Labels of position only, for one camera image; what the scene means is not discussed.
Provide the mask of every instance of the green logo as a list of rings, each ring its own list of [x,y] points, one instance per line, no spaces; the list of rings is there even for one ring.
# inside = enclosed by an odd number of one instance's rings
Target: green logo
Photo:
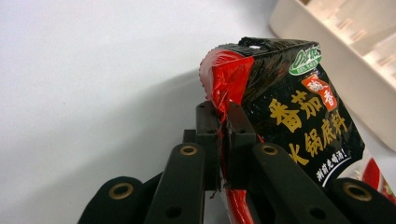
[[[302,75],[314,69],[321,60],[320,46],[311,47],[307,50],[300,50],[296,60],[289,68],[289,72],[294,76]]]

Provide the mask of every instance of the crinkled plastic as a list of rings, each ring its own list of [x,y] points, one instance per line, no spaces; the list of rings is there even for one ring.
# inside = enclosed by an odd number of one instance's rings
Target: crinkled plastic
[[[200,77],[222,121],[229,102],[240,104],[260,139],[326,187],[347,167],[359,170],[364,143],[320,60],[317,42],[244,37],[211,50]],[[226,191],[232,222],[252,223],[244,193]]]

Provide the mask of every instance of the hot pot seasoning package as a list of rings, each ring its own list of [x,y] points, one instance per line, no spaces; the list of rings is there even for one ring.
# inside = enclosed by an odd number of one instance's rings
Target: hot pot seasoning package
[[[283,147],[326,188],[338,176],[357,178],[364,143],[321,59],[317,42],[244,37],[209,51],[200,79],[223,122],[228,103],[240,104],[263,142]],[[243,191],[226,191],[232,222],[252,223]]]

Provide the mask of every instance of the white plastic container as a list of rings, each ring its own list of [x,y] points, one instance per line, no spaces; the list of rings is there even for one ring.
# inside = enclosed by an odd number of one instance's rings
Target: white plastic container
[[[270,20],[281,38],[319,42],[320,63],[346,106],[393,150],[395,12],[393,0],[278,0]]]

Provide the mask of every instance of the red label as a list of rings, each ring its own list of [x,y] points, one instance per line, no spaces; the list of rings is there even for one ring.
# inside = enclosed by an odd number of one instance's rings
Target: red label
[[[329,84],[320,80],[317,74],[304,79],[302,83],[309,91],[320,95],[328,111],[332,111],[337,107],[337,99],[335,99],[334,94],[332,94]]]

